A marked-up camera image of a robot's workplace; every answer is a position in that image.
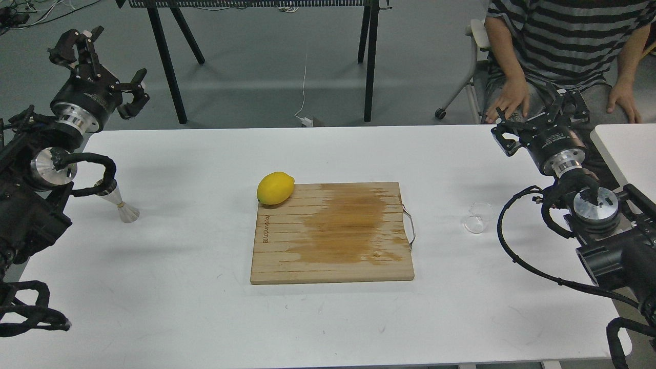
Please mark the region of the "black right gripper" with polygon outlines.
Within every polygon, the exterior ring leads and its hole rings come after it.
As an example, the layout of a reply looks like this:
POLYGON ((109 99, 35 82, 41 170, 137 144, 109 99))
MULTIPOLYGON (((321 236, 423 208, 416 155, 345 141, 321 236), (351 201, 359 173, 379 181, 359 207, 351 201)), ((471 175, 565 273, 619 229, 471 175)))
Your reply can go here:
POLYGON ((571 127, 588 123, 590 112, 578 90, 557 89, 549 83, 548 91, 553 100, 546 107, 546 114, 515 121, 496 107, 498 119, 490 132, 506 156, 524 148, 542 175, 562 177, 567 171, 583 168, 587 148, 571 127))

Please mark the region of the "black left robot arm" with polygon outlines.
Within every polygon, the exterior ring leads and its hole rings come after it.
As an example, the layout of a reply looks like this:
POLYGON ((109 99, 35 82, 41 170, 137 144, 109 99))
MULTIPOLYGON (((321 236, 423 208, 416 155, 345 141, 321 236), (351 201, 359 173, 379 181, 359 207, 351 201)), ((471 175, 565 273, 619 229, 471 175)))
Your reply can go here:
POLYGON ((2 124, 13 131, 1 154, 2 276, 54 245, 72 221, 64 214, 71 196, 96 195, 118 208, 122 222, 138 219, 137 208, 121 196, 115 162, 107 156, 79 152, 85 134, 101 132, 113 112, 131 119, 150 97, 142 81, 146 69, 122 83, 103 66, 94 43, 103 32, 72 29, 61 35, 49 59, 70 70, 51 102, 52 115, 29 106, 2 124))

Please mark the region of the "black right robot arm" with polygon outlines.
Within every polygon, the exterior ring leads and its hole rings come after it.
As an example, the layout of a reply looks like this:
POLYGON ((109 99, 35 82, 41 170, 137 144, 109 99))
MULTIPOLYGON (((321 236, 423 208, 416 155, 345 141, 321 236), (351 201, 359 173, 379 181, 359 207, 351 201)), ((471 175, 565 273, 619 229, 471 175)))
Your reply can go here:
POLYGON ((524 123, 507 119, 502 110, 497 113, 491 133, 506 156, 525 148, 539 172, 555 180, 545 189, 523 189, 502 208, 497 221, 502 248, 513 262, 534 275, 637 309, 646 320, 644 324, 619 317, 605 330, 614 367, 628 367, 620 329, 654 338, 653 201, 632 184, 619 192, 607 189, 583 168, 589 151, 572 126, 588 121, 589 110, 578 91, 559 90, 550 107, 524 123), (518 199, 530 194, 541 206, 541 217, 551 231, 580 243, 577 256, 592 284, 548 275, 511 250, 502 233, 504 215, 518 199))

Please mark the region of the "person's right hand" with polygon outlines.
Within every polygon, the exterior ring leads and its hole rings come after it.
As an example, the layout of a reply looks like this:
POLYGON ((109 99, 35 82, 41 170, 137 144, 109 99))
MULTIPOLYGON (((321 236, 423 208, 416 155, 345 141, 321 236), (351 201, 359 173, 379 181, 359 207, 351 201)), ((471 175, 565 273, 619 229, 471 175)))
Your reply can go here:
POLYGON ((511 117, 519 120, 528 117, 531 93, 524 77, 507 78, 504 84, 490 90, 486 101, 484 122, 494 124, 502 112, 506 119, 511 117))

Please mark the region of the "person's left hand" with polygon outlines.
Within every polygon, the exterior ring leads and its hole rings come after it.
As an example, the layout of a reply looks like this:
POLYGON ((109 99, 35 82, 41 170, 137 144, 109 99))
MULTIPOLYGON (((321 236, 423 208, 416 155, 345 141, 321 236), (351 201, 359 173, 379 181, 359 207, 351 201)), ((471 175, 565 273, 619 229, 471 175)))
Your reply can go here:
POLYGON ((605 112, 613 114, 616 108, 619 107, 628 117, 628 123, 641 124, 643 120, 633 95, 633 82, 634 80, 631 78, 619 78, 617 80, 616 84, 611 87, 605 112))

